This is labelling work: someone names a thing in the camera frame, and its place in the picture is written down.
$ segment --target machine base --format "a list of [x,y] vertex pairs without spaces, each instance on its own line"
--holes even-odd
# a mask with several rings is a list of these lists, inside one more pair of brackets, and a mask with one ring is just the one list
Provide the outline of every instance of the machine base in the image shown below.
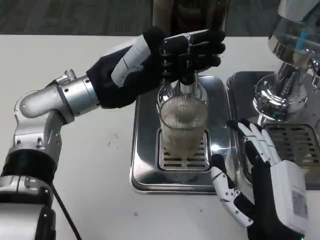
[[227,93],[222,81],[214,76],[200,76],[199,83],[208,94],[207,149],[204,150],[204,167],[182,169],[180,166],[165,168],[159,163],[160,120],[157,111],[159,89],[141,95],[135,106],[133,148],[130,183],[140,193],[189,193],[216,194],[210,173],[212,154],[224,156],[229,171],[233,171],[230,158],[230,130],[226,125],[229,116]]

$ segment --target white label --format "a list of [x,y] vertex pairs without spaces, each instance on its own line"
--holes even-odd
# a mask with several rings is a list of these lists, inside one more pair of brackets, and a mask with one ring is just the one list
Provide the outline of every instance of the white label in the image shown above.
[[307,219],[308,208],[307,201],[303,194],[292,191],[293,213],[297,216]]

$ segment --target gray carpet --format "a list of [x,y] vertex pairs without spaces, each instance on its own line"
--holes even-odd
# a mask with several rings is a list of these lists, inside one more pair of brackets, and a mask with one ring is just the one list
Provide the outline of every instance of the gray carpet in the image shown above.
[[[230,0],[228,36],[268,36],[280,0]],[[0,0],[0,34],[136,36],[152,0]]]

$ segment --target white table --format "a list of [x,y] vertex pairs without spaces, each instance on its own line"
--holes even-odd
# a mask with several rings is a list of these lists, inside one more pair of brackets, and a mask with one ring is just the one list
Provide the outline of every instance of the white table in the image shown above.
[[[0,35],[1,169],[16,121],[14,105],[67,68],[78,77],[110,47],[130,37]],[[238,71],[272,71],[277,60],[266,37],[225,40],[222,64],[209,69],[224,82]],[[138,194],[129,184],[135,105],[97,109],[62,128],[54,184],[83,240],[246,240],[217,196]],[[309,230],[320,236],[320,193],[308,192]],[[56,201],[57,240],[76,239]]]

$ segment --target espresso machine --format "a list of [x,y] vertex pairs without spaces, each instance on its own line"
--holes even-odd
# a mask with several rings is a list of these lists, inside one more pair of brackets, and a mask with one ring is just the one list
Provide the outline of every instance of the espresso machine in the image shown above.
[[[320,6],[319,1],[281,1],[268,39],[281,60],[275,72],[237,72],[227,81],[231,118],[265,128],[281,159],[304,169],[307,190],[320,189]],[[251,164],[232,133],[239,174],[251,182]]]
[[282,0],[279,20],[268,40],[281,60],[275,72],[237,72],[226,87],[215,76],[195,74],[192,91],[208,107],[207,129],[198,152],[182,160],[163,147],[159,104],[189,87],[173,83],[136,101],[130,183],[140,193],[215,194],[210,157],[220,154],[228,174],[250,185],[251,164],[242,139],[227,120],[248,119],[270,134],[279,156],[305,172],[306,187],[320,189],[320,6],[318,0]]

